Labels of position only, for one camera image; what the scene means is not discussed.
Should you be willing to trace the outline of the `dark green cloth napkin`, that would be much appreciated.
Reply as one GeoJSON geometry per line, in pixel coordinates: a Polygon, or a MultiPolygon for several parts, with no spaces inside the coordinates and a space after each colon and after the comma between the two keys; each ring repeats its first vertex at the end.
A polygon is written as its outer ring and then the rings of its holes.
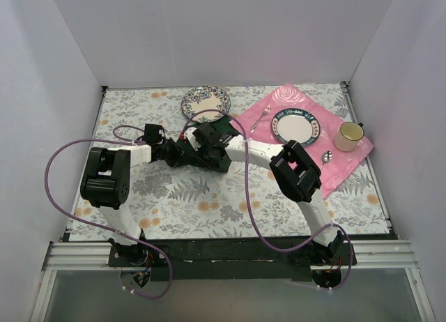
{"type": "Polygon", "coordinates": [[[190,165],[226,173],[231,160],[224,146],[239,134],[227,119],[190,126],[176,142],[183,152],[178,167],[190,165]]]}

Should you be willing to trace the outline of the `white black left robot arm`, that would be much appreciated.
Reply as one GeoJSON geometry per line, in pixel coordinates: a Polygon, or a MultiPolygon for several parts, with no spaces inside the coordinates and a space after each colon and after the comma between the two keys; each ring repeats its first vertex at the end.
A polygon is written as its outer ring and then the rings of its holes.
{"type": "Polygon", "coordinates": [[[142,230],[126,204],[131,194],[132,168],[180,155],[172,139],[165,137],[161,125],[147,124],[142,140],[118,148],[93,147],[82,176],[81,197],[97,208],[111,228],[113,242],[127,246],[124,257],[133,266],[143,265],[148,258],[141,239],[142,230]]]}

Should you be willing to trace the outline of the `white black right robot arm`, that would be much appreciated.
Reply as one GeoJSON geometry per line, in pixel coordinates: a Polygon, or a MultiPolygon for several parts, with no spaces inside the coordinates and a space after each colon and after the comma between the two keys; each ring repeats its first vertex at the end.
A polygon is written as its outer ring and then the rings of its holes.
{"type": "Polygon", "coordinates": [[[267,144],[248,139],[244,134],[222,134],[208,123],[198,128],[188,128],[183,133],[194,149],[192,153],[204,164],[213,167],[224,158],[245,163],[245,194],[249,194],[249,164],[270,169],[282,194],[299,206],[311,236],[303,243],[289,248],[271,245],[259,231],[252,210],[249,217],[259,239],[270,249],[291,253],[311,244],[316,258],[323,264],[331,264],[341,255],[345,235],[332,223],[321,192],[321,170],[306,150],[297,142],[267,144]]]}

